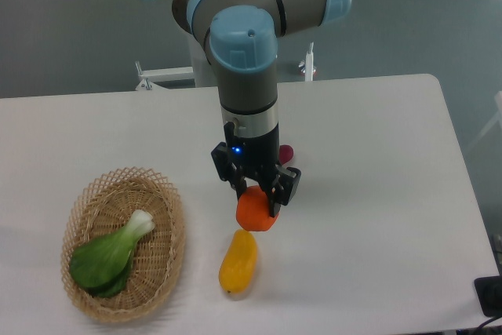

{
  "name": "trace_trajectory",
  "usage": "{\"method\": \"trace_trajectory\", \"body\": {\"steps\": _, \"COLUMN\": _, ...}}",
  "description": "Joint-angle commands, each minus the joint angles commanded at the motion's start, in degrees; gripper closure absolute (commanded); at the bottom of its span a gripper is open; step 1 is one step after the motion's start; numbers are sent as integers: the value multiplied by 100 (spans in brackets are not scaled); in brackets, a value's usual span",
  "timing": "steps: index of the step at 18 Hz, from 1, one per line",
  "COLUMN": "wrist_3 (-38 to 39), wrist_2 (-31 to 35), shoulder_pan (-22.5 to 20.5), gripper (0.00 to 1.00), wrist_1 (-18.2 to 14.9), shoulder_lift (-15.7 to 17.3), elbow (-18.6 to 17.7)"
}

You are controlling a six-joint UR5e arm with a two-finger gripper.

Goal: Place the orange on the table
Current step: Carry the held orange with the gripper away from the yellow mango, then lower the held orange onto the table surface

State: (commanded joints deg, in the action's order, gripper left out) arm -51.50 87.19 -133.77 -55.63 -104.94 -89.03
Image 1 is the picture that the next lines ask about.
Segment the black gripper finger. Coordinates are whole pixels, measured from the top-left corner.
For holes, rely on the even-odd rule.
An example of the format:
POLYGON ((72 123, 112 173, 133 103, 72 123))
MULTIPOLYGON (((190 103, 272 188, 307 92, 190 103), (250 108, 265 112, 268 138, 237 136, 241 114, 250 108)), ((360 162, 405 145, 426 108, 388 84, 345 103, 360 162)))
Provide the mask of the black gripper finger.
POLYGON ((265 165, 259 173, 258 183, 267 196, 270 217, 277 217, 281 206, 287 206, 296 194, 301 171, 279 164, 265 165))
POLYGON ((216 167, 217 174, 223 182, 228 182, 235 191, 236 197, 240 198, 246 191, 246 179, 242 167, 231 161, 231 155, 227 145, 220 142, 211 151, 211 157, 216 167))

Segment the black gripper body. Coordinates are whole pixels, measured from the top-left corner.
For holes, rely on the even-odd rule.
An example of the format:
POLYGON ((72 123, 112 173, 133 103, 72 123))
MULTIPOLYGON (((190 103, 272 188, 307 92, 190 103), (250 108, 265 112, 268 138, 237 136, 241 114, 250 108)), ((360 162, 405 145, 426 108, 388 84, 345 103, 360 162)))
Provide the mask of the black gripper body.
POLYGON ((226 153, 248 177, 275 178, 279 164, 279 127, 259 137, 238 137, 233 122, 224 125, 226 153))

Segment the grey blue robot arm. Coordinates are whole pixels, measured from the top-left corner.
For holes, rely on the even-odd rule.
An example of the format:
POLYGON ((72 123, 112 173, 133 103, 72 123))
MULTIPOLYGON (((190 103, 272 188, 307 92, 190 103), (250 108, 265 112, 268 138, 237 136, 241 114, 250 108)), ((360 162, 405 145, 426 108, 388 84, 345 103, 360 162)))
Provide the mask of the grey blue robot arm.
POLYGON ((279 160, 278 39, 348 14, 352 0, 181 0, 173 14, 201 46, 218 87, 225 139, 212 151, 237 196, 256 181, 275 217, 301 172, 279 160))

